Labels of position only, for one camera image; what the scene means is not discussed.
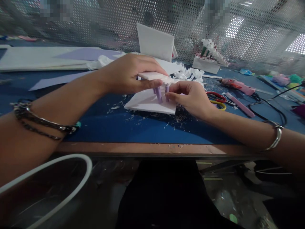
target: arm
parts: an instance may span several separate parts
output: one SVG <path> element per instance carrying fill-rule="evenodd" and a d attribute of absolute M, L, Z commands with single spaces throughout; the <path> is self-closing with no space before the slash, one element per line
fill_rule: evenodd
<path fill-rule="evenodd" d="M 276 131 L 267 123 L 220 111 L 209 101 L 203 87 L 197 82 L 178 82 L 166 94 L 204 122 L 220 129 L 246 146 L 258 151 L 268 148 L 276 138 Z M 260 153 L 295 174 L 305 174 L 305 135 L 284 129 L 279 144 Z"/>
<path fill-rule="evenodd" d="M 136 80 L 135 76 L 144 71 L 167 75 L 153 58 L 128 54 L 39 98 L 32 103 L 31 110 L 47 120 L 74 125 L 107 93 L 132 94 L 162 84 L 160 80 Z M 64 137 L 58 130 L 25 122 L 45 133 Z M 0 118 L 0 136 L 0 186 L 43 163 L 60 143 L 26 130 L 13 112 Z"/>

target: purple foam stick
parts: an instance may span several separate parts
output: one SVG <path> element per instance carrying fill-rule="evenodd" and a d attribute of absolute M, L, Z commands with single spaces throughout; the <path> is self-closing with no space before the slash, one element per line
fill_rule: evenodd
<path fill-rule="evenodd" d="M 165 93 L 169 92 L 169 85 L 165 85 Z"/>
<path fill-rule="evenodd" d="M 158 102 L 159 103 L 163 103 L 160 87 L 156 87 L 155 89 L 156 89 L 156 94 L 157 94 Z"/>

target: white cable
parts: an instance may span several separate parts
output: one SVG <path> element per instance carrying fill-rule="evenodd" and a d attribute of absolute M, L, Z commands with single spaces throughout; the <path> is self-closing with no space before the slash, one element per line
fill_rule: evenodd
<path fill-rule="evenodd" d="M 263 169 L 263 170 L 257 170 L 257 172 L 262 172 L 262 171 L 267 171 L 267 170 L 274 170 L 274 169 L 282 169 L 283 167 L 274 167 L 274 168 L 268 168 L 268 169 Z"/>
<path fill-rule="evenodd" d="M 263 173 L 263 174 L 270 174 L 270 175 L 288 175 L 292 173 L 266 173 L 266 172 L 261 172 L 261 171 L 256 171 L 258 173 Z"/>
<path fill-rule="evenodd" d="M 86 183 L 86 181 L 88 180 L 88 178 L 90 176 L 90 173 L 91 173 L 91 170 L 92 170 L 91 159 L 84 154 L 70 154 L 70 155 L 62 156 L 62 157 L 56 158 L 52 161 L 49 161 L 45 164 L 42 164 L 41 166 L 38 166 L 38 167 L 32 169 L 31 171 L 21 175 L 20 177 L 16 178 L 15 180 L 12 180 L 11 182 L 7 183 L 6 185 L 4 185 L 0 188 L 0 194 L 1 194 L 1 193 L 5 192 L 6 190 L 10 189 L 11 187 L 15 186 L 16 184 L 18 184 L 19 182 L 23 181 L 24 179 L 26 179 L 26 178 L 32 176 L 33 174 L 37 173 L 38 171 L 40 171 L 40 170 L 42 170 L 42 169 L 44 169 L 44 168 L 46 168 L 50 165 L 53 165 L 53 164 L 55 164 L 59 161 L 67 160 L 67 159 L 70 159 L 70 158 L 81 158 L 81 159 L 85 160 L 85 162 L 87 164 L 87 170 L 86 170 L 84 178 L 79 183 L 79 185 L 76 187 L 76 189 L 66 199 L 64 199 L 59 205 L 57 205 L 49 213 L 47 213 L 44 217 L 42 217 L 41 219 L 36 221 L 34 224 L 29 226 L 27 229 L 34 229 L 34 228 L 40 226 L 45 221 L 47 221 L 56 212 L 58 212 L 63 206 L 65 206 L 80 191 L 80 189 L 84 186 L 84 184 Z"/>

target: person's left hand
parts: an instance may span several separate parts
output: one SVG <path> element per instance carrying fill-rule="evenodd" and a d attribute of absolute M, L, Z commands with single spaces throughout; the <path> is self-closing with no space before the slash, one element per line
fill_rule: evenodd
<path fill-rule="evenodd" d="M 161 80 L 136 80 L 139 73 L 166 71 L 152 57 L 127 54 L 95 72 L 104 93 L 133 94 L 159 87 Z"/>

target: wooden table edge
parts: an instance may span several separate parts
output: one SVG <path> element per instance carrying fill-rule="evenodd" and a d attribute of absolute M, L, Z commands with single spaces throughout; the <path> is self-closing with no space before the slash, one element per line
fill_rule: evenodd
<path fill-rule="evenodd" d="M 62 142 L 57 153 L 83 153 L 93 156 L 197 156 L 261 157 L 243 145 Z"/>

